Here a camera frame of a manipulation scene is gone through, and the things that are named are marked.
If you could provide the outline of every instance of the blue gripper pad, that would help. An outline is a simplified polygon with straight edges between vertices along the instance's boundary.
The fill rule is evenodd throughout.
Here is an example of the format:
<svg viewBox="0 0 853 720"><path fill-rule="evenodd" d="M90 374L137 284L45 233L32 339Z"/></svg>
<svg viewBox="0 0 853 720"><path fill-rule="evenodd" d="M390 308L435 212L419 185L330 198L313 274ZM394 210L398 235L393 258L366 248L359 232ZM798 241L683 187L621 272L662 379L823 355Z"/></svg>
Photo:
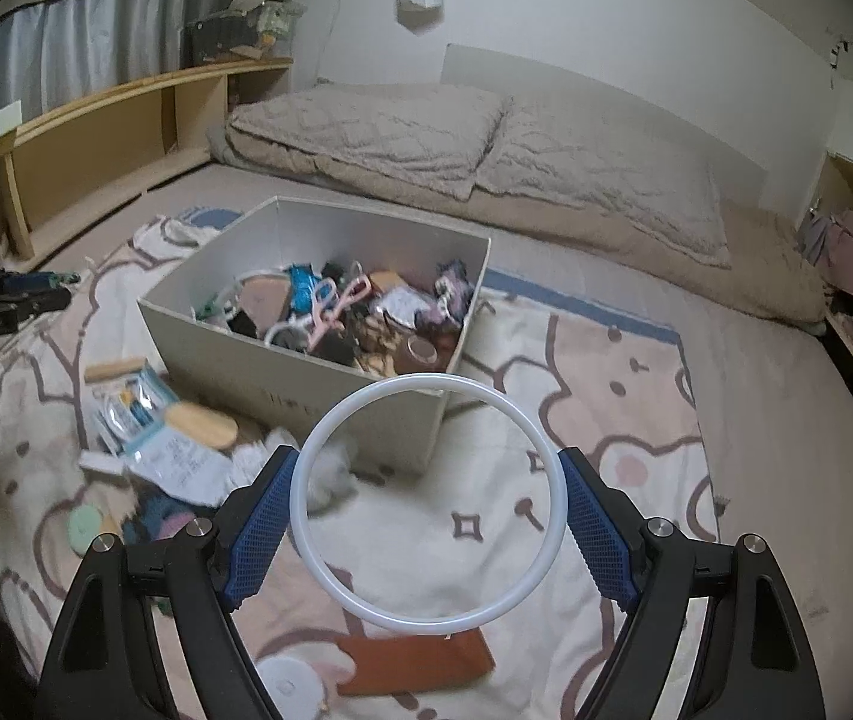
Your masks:
<svg viewBox="0 0 853 720"><path fill-rule="evenodd" d="M290 451L284 464L263 490L230 550L230 579L222 597L235 610L245 598L256 595L273 562L290 521L290 482L299 453Z"/></svg>
<svg viewBox="0 0 853 720"><path fill-rule="evenodd" d="M630 573L626 542L566 452L560 452L560 461L567 477L569 530L600 595L616 601L621 611L629 610L639 593Z"/></svg>

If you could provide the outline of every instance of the white cable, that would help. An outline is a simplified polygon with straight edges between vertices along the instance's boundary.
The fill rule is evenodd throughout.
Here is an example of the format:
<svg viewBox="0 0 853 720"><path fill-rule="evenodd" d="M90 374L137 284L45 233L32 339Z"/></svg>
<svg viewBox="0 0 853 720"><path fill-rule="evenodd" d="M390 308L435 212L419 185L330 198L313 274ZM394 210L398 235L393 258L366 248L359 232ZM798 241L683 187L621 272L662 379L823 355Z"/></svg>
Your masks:
<svg viewBox="0 0 853 720"><path fill-rule="evenodd" d="M374 401L411 389L447 389L447 391L471 396L499 409L513 419L526 437L533 443L535 450L543 461L546 469L546 480L549 485L550 507L549 520L543 537L540 552L534 557L528 570L519 581L510 587L506 593L492 604L477 607L463 614L438 619L420 617L401 617L389 611L384 611L375 605L368 604L358 595L348 591L337 581L332 571L324 562L322 556L313 544L310 536L310 524L307 517L307 485L310 481L310 469L316 461L317 454L329 440L334 431L351 415ZM293 530L294 541L300 557L307 570L318 581L320 586L337 601L343 608L355 614L362 620L390 631L406 635L450 635L458 634L485 625L495 620L518 605L526 596L534 591L543 581L546 572L553 565L553 560L560 552L564 531L567 527L567 482L563 474L563 466L556 450L548 439L525 413L511 400L495 389L480 384L462 376L452 376L447 373L413 373L406 376L395 376L383 379L363 389L358 389L334 406L313 428L307 438L300 457L293 469L293 480L290 485L290 527Z"/></svg>
<svg viewBox="0 0 853 720"><path fill-rule="evenodd" d="M343 4L343 0L337 0L337 8L334 9L334 18L329 20L329 29L327 30L327 36L323 39L322 44L320 44L320 53L316 57L316 66L313 68L313 83L316 84L316 79L320 74L320 64L323 62L323 55L327 52L327 43L329 43L329 39L334 36L334 28L337 26L337 19L340 17L340 7Z"/></svg>

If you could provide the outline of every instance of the curtain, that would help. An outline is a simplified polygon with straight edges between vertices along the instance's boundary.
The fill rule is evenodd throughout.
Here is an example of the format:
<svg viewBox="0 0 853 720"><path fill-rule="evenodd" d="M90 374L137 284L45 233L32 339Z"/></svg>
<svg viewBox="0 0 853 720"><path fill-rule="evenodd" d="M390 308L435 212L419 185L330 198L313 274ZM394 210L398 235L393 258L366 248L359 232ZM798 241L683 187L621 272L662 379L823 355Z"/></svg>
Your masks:
<svg viewBox="0 0 853 720"><path fill-rule="evenodd" d="M23 120L101 89L182 66L184 25L220 0L55 0L0 20L0 109Z"/></svg>

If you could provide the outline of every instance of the silver bolt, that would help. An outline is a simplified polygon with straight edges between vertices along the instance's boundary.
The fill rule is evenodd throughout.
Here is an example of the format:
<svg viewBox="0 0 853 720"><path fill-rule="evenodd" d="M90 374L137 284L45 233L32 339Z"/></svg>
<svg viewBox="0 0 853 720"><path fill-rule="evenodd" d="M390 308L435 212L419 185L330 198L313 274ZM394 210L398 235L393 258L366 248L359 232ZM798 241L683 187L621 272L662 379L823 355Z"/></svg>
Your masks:
<svg viewBox="0 0 853 720"><path fill-rule="evenodd" d="M750 550L750 552L755 552L756 555L759 555L760 552L765 551L766 542L755 533L747 533L743 537L743 546Z"/></svg>
<svg viewBox="0 0 853 720"><path fill-rule="evenodd" d="M101 533L89 543L94 548L94 552L110 552L113 544L116 544L116 536L112 533Z"/></svg>
<svg viewBox="0 0 853 720"><path fill-rule="evenodd" d="M214 524L206 517L197 517L192 522L188 523L187 533L190 536L199 538L200 536L206 536L213 526Z"/></svg>
<svg viewBox="0 0 853 720"><path fill-rule="evenodd" d="M653 533L654 536L660 536L660 538L673 535L673 523L668 519L663 519L663 517L653 517L646 523L646 527L649 528L650 533Z"/></svg>

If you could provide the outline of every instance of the storage box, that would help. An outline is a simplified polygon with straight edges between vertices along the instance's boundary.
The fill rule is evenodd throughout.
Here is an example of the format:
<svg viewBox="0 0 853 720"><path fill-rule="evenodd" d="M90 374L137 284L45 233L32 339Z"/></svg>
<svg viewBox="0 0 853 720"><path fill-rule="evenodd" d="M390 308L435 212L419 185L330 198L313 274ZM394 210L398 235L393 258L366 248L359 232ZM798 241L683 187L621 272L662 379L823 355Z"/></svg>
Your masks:
<svg viewBox="0 0 853 720"><path fill-rule="evenodd" d="M477 290L490 239L385 212L316 200L273 197L236 220L140 298L140 312L174 383L202 392L270 427L303 440L327 411L375 379L361 370L244 338L196 322L197 309L233 279L293 263L359 260L368 272L396 271L432 291L440 263L460 259ZM447 371L456 370L470 333L476 298ZM361 444L361 463L422 472L428 467L447 395L402 392L361 410L348 430Z"/></svg>

